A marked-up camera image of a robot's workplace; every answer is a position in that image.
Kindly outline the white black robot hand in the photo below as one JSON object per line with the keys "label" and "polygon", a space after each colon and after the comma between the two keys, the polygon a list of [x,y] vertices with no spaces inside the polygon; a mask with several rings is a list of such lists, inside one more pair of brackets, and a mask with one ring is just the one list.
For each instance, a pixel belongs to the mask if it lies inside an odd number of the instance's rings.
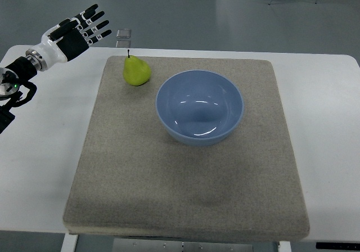
{"label": "white black robot hand", "polygon": [[74,17],[63,20],[42,35],[43,49],[40,55],[47,65],[49,61],[55,63],[71,61],[111,34],[110,29],[105,29],[109,21],[99,22],[105,12],[98,12],[97,9],[98,5],[93,4]]}

